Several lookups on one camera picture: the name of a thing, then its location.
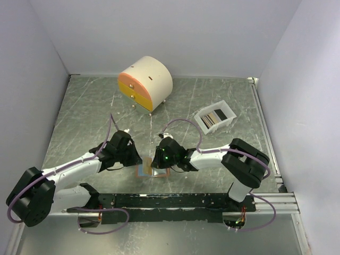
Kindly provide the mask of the pink leather card holder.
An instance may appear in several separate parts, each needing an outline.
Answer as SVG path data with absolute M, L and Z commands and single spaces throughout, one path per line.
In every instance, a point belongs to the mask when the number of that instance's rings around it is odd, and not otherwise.
M 151 163 L 153 158 L 150 156 L 142 156 L 142 163 L 136 166 L 137 178 L 157 178 L 168 177 L 170 175 L 169 168 L 157 169 L 152 168 Z

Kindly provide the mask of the white plastic card bin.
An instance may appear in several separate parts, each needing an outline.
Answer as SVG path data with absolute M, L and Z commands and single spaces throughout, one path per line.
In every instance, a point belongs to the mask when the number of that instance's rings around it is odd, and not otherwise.
M 204 134 L 229 126 L 235 118 L 236 114 L 224 100 L 200 109 L 194 116 Z

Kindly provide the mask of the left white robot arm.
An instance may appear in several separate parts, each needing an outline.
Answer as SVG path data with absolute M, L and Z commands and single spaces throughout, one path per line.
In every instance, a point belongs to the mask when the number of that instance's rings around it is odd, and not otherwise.
M 113 171 L 116 163 L 123 167 L 142 163 L 128 130 L 116 131 L 109 141 L 66 164 L 43 170 L 28 168 L 6 199 L 8 219 L 33 227 L 50 213 L 64 209 L 98 210 L 99 192 L 95 188 L 87 183 L 69 186 L 89 175 Z

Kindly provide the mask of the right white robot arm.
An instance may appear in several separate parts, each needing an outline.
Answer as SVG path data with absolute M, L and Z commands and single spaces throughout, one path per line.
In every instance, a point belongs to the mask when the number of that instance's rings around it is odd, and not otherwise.
M 156 147 L 152 168 L 164 169 L 177 166 L 185 172 L 205 168 L 225 168 L 234 177 L 226 207 L 239 210 L 250 191 L 260 187 L 270 175 L 269 157 L 242 139 L 235 138 L 230 144 L 212 149 L 185 149 L 170 137 L 162 139 Z

